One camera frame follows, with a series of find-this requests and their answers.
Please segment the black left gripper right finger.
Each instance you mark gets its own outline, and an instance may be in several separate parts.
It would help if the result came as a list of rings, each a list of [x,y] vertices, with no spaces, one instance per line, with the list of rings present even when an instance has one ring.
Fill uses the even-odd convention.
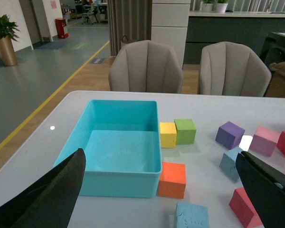
[[[242,151],[236,169],[265,228],[285,228],[285,174]]]

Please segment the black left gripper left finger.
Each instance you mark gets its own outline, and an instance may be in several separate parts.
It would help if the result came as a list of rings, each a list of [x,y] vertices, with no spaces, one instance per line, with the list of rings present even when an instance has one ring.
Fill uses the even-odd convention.
[[[66,228],[81,190],[86,156],[79,148],[0,206],[0,228]]]

